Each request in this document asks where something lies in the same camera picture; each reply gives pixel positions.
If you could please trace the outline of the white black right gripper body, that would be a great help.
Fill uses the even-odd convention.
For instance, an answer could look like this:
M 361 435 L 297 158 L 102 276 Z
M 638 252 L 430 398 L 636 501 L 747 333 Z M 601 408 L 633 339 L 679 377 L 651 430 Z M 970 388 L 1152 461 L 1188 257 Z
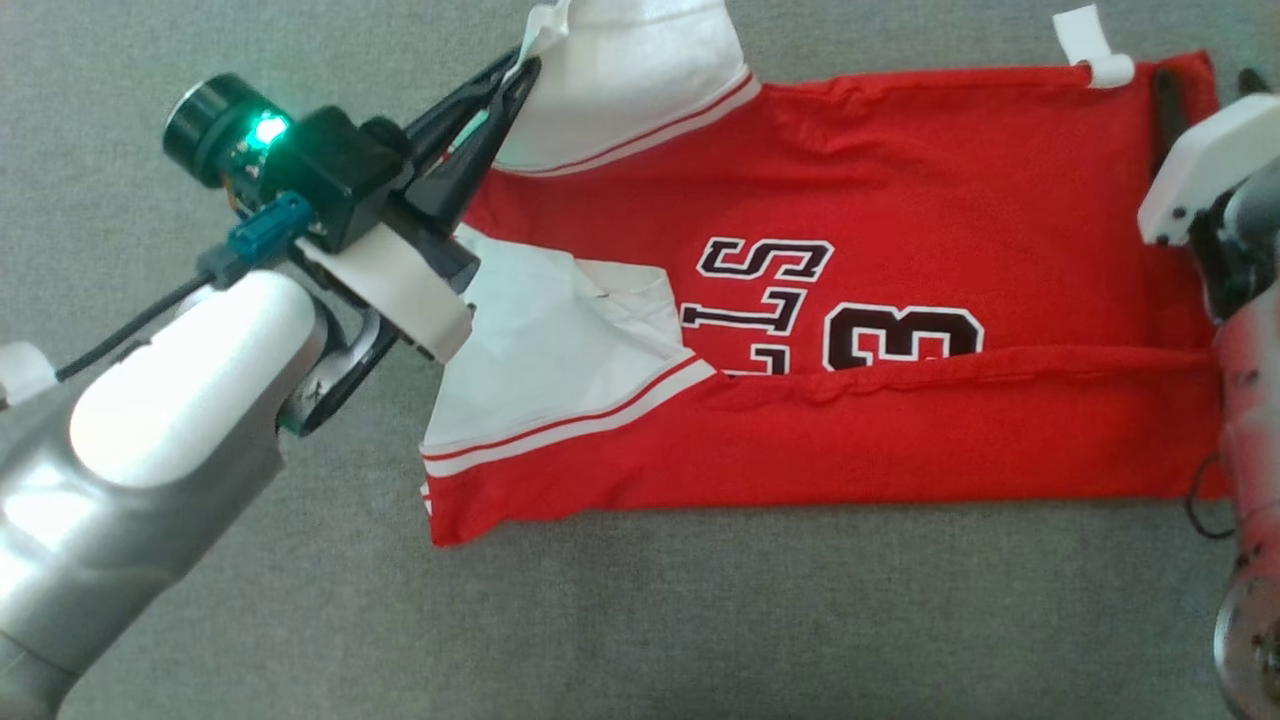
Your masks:
M 1147 245 L 1188 242 L 1197 213 L 1279 155 L 1279 99 L 1251 94 L 1190 127 L 1170 149 L 1137 214 Z

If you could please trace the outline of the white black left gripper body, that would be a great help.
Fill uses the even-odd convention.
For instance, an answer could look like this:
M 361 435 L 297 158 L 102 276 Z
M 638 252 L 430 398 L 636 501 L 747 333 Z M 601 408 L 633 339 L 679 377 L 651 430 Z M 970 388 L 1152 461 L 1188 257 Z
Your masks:
M 297 240 L 303 273 L 353 307 L 370 311 L 398 340 L 438 363 L 462 348 L 474 313 L 462 295 L 480 261 L 451 236 L 426 228 L 403 195 L 411 170 L 394 176 L 320 176 L 294 191 L 314 218 Z

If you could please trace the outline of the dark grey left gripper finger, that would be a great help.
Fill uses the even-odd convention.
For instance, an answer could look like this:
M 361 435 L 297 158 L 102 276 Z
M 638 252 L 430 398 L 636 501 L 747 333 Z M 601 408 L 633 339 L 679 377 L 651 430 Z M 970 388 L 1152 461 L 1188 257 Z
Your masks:
M 541 59 L 524 59 L 524 67 L 527 101 L 541 73 Z M 413 178 L 404 187 L 403 195 L 416 208 L 430 232 L 439 236 L 453 234 L 499 150 L 475 146 L 456 151 L 411 149 Z
M 526 102 L 526 68 L 509 50 L 404 127 L 413 151 L 499 150 Z

